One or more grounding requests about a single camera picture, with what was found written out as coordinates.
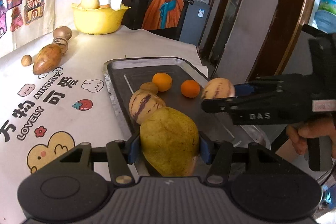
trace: water bottle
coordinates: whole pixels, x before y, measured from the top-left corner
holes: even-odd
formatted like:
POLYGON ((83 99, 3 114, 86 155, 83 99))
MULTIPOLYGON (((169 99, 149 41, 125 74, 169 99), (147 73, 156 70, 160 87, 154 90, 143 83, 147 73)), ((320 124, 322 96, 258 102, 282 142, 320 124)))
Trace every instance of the water bottle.
POLYGON ((336 0, 320 0, 315 13, 317 27, 326 33, 336 32, 336 0))

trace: white table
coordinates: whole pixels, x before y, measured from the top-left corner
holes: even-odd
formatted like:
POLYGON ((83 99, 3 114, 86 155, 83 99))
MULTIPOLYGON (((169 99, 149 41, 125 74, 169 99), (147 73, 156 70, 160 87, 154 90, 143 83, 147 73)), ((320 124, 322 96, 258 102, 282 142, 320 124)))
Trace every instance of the white table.
MULTIPOLYGON (((33 65, 21 65, 23 55, 36 55, 52 40, 49 33, 0 58, 0 127, 7 121, 5 129, 12 125, 8 128, 7 142, 6 132, 0 134, 1 224, 17 224, 25 219, 16 191, 31 172, 81 142, 98 147, 125 139, 104 83, 102 67, 106 61, 125 57, 180 57, 207 75, 195 46, 126 27, 98 36, 73 31, 60 68, 43 78, 33 74, 33 65)), ((95 171, 109 177, 107 165, 95 164, 95 171)))

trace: cartoon red flower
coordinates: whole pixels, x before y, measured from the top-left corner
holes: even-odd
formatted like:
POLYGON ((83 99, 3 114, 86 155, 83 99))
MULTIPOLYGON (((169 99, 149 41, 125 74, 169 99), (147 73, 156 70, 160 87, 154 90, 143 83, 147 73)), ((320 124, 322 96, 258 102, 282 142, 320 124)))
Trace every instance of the cartoon red flower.
POLYGON ((35 129, 35 136, 37 138, 43 137, 46 132, 47 132, 47 129, 43 126, 40 126, 39 128, 35 129))

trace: round black cover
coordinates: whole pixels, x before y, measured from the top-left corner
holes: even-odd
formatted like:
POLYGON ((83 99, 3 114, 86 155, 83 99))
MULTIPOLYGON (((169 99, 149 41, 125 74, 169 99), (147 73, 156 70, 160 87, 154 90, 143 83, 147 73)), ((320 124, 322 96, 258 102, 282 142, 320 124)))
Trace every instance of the round black cover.
POLYGON ((105 179, 90 170, 81 174, 33 174, 17 191, 18 201, 30 217, 44 222, 80 220, 107 198, 105 179))
POLYGON ((250 175, 237 177, 231 194, 247 213, 268 221, 294 221, 316 211, 322 191, 309 175, 250 175))

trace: yellow plastic basket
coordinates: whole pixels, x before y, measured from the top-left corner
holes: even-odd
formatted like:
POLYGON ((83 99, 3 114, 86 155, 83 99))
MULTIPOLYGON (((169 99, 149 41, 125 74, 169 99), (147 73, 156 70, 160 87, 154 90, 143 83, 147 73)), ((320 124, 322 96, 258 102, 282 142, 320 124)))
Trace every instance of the yellow plastic basket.
POLYGON ((105 34, 118 30, 125 12, 130 7, 121 5, 120 10, 112 8, 81 9, 72 4, 73 19, 77 30, 88 34, 105 34))

